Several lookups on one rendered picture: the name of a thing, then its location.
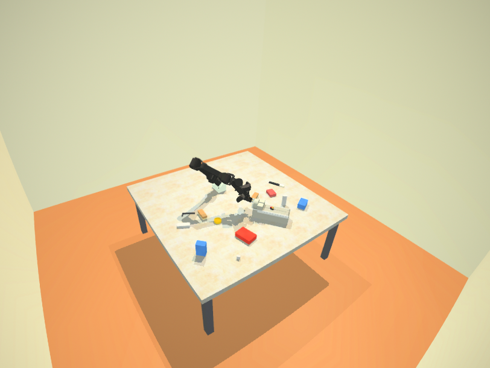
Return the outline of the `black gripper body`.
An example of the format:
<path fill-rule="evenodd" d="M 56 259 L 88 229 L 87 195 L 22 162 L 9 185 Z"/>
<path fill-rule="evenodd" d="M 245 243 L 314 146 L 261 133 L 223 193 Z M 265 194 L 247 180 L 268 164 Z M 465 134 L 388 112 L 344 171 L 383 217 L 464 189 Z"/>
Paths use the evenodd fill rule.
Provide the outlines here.
<path fill-rule="evenodd" d="M 238 203 L 239 203 L 240 201 L 242 201 L 242 200 L 245 198 L 246 193 L 248 192 L 248 191 L 245 191 L 245 193 L 243 193 L 243 192 L 241 191 L 240 187 L 242 187 L 242 186 L 238 186 L 238 187 L 234 188 L 234 189 L 235 189 L 234 191 L 237 191 L 237 192 L 239 193 L 238 195 L 240 195 L 240 196 L 238 196 L 238 197 L 237 197 L 237 199 L 236 199 L 236 201 L 237 201 Z"/>

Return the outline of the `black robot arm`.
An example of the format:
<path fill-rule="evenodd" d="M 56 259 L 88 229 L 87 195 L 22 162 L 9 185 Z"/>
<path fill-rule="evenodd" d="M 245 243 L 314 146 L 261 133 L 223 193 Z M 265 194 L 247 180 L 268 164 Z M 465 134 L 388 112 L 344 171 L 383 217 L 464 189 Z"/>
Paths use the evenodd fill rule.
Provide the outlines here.
<path fill-rule="evenodd" d="M 241 178 L 234 178 L 235 175 L 231 173 L 222 173 L 206 163 L 204 163 L 200 158 L 194 157 L 192 158 L 190 164 L 190 168 L 196 170 L 196 171 L 201 171 L 205 176 L 206 179 L 208 180 L 209 183 L 216 184 L 219 186 L 222 183 L 233 186 L 234 188 L 238 186 L 240 187 L 241 191 L 245 193 L 245 191 L 250 191 L 251 190 L 251 185 L 249 182 L 246 182 L 246 184 L 243 185 L 243 180 Z M 231 177 L 232 176 L 232 177 Z M 229 183 L 229 184 L 228 184 Z"/>

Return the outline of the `blue rectangular block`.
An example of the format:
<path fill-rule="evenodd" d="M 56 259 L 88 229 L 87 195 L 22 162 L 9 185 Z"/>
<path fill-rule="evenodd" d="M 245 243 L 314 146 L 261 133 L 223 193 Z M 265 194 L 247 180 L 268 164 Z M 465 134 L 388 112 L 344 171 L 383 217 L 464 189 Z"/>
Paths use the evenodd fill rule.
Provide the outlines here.
<path fill-rule="evenodd" d="M 307 202 L 308 202 L 307 199 L 301 198 L 299 200 L 299 203 L 297 204 L 297 208 L 299 208 L 299 209 L 301 208 L 301 209 L 304 209 L 305 210 L 305 208 L 307 206 Z"/>
<path fill-rule="evenodd" d="M 207 253 L 206 241 L 197 240 L 196 242 L 196 255 L 205 256 Z"/>

